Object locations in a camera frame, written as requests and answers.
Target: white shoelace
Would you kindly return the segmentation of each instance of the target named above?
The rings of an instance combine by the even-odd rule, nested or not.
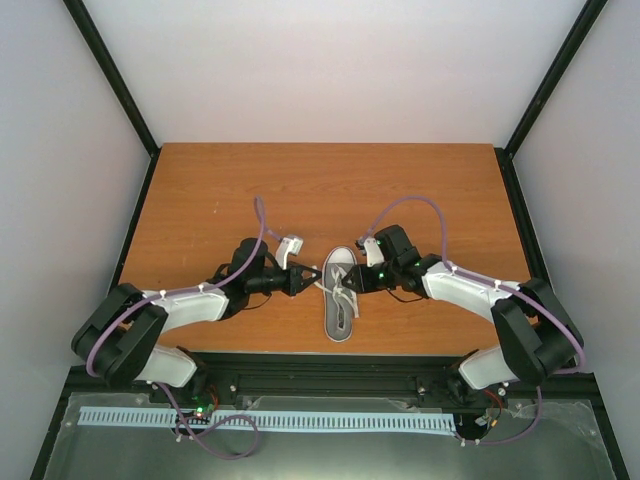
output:
[[[345,289],[342,286],[342,279],[347,275],[347,272],[344,268],[340,266],[331,267],[331,277],[335,282],[332,290],[329,290],[327,287],[322,285],[319,281],[314,282],[313,284],[318,287],[320,290],[330,293],[333,300],[340,306],[338,303],[338,298],[342,298],[346,300],[349,306],[353,309],[353,317],[358,318],[360,313],[358,311],[358,301],[356,300],[356,294],[354,291]]]

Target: table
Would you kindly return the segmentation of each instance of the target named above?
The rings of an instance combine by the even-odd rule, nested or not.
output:
[[[408,194],[440,205],[456,264],[529,279],[491,145],[165,144],[121,281],[159,290],[211,277],[242,239],[257,236],[254,195],[263,197],[273,230],[304,238],[295,260],[321,266],[334,247],[353,246],[384,207]],[[426,204],[398,206],[379,228],[393,223],[422,255],[440,253],[437,216]],[[267,243],[275,252],[277,242]],[[264,300],[254,297],[250,305]],[[379,292],[359,296],[352,337],[334,343],[324,332],[323,302],[313,286],[294,298],[274,294],[257,310],[172,330],[161,343],[199,351],[458,355],[497,342],[490,323],[458,307],[401,304]]]

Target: white slotted strip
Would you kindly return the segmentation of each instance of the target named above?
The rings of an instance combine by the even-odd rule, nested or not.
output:
[[[194,429],[204,429],[230,415],[248,415],[264,432],[365,433],[397,432],[451,435],[453,415],[439,413],[357,413],[218,410],[207,423],[192,419]],[[81,407],[78,425],[113,427],[174,427],[178,418],[171,408]],[[242,420],[233,420],[221,430],[251,430]]]

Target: black beam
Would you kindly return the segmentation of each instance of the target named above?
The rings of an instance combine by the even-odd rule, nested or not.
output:
[[[513,161],[507,157],[503,149],[496,148],[495,152],[500,173],[502,174],[504,188],[507,191],[507,197],[511,205],[511,212],[516,222],[518,235],[520,235],[520,243],[522,244],[524,257],[529,267],[529,273],[532,277],[540,278],[550,283],[549,273],[542,258],[542,251],[540,250],[536,232],[531,223],[531,217],[529,217],[529,210],[522,195],[522,189],[520,188],[520,182],[518,181],[518,175],[513,166]]]
[[[580,48],[582,41],[586,38],[591,26],[600,15],[600,12],[607,4],[607,0],[587,0],[576,18],[573,27],[569,31],[567,38],[564,43],[560,47],[556,58],[553,60],[553,63],[549,67],[547,74],[542,79],[542,83],[538,87],[535,95],[531,99],[531,103],[524,112],[522,119],[520,119],[520,123],[516,127],[513,135],[511,135],[511,139],[507,146],[505,147],[505,152],[509,159],[513,159],[515,157],[516,152],[524,142],[529,130],[535,123],[538,115],[544,108],[547,100],[553,93],[553,90],[558,85],[558,82],[562,78],[565,70],[571,63],[574,55]]]
[[[133,100],[127,85],[124,83],[122,75],[120,75],[120,72],[118,71],[118,67],[113,61],[113,58],[111,58],[109,50],[107,50],[107,46],[104,44],[104,41],[100,36],[100,32],[98,32],[95,23],[93,23],[87,8],[82,0],[64,0],[64,4],[67,6],[73,20],[76,22],[80,33],[91,49],[91,53],[93,53],[98,65],[100,65],[100,68],[111,85],[113,92],[116,94],[116,97],[118,97],[122,108],[124,108],[127,117],[129,117],[129,120],[131,121],[131,125],[133,125],[138,137],[140,137],[140,141],[144,145],[144,148],[147,150],[149,156],[153,157],[159,151],[158,144],[153,139],[144,118],[142,118],[142,114],[140,113],[140,110],[138,110],[136,102]]]
[[[136,202],[136,206],[133,210],[133,215],[131,216],[131,221],[129,222],[127,235],[124,238],[124,243],[122,245],[122,249],[120,250],[120,256],[118,257],[118,263],[116,264],[116,269],[113,272],[113,277],[111,278],[111,285],[109,285],[109,290],[118,286],[118,283],[120,283],[120,276],[122,275],[122,269],[124,268],[124,263],[127,260],[127,255],[129,254],[129,249],[131,248],[131,242],[133,241],[133,235],[136,232],[136,227],[138,226],[138,220],[140,220],[140,214],[142,213],[142,207],[144,206],[144,201],[147,198],[147,193],[149,193],[149,187],[151,186],[151,179],[153,178],[153,173],[156,170],[156,165],[158,165],[158,158],[160,157],[160,152],[161,152],[161,149],[158,149],[157,153],[154,153],[153,155],[151,155],[151,159],[149,160],[147,173],[144,176],[144,180],[142,182],[142,188],[140,188],[140,195],[138,195],[138,201]]]

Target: brown wood surface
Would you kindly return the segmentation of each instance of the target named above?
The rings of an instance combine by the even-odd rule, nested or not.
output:
[[[393,200],[435,200],[449,227],[449,257],[501,279],[529,278],[493,148],[470,144],[165,144],[126,261],[122,281],[143,289],[198,284],[256,236],[254,195],[269,226],[304,238],[296,261],[322,265],[331,249],[353,246]],[[440,253],[435,213],[398,206],[398,223],[421,254]],[[275,252],[277,243],[268,239]],[[399,291],[400,296],[407,296]],[[250,305],[263,301],[254,296]],[[322,292],[289,298],[216,323],[168,332],[165,345],[193,350],[379,354],[464,354],[496,342],[491,324],[429,300],[400,304],[384,292],[359,296],[351,339],[330,341]]]

